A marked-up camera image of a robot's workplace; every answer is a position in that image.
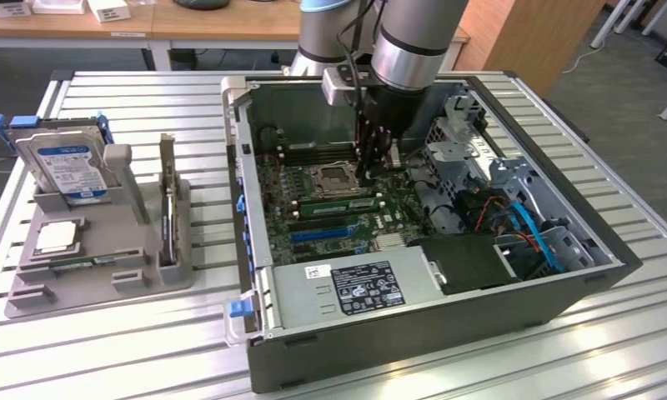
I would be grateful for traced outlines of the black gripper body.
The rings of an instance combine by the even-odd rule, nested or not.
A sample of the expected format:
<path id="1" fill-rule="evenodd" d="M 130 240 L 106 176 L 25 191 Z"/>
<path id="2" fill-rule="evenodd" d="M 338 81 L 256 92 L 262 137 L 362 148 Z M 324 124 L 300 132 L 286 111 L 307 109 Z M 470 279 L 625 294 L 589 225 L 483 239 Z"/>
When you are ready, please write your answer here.
<path id="1" fill-rule="evenodd" d="M 423 101 L 423 90 L 371 86 L 363 95 L 363 116 L 374 128 L 383 128 L 394 139 L 401 139 L 411 127 Z"/>

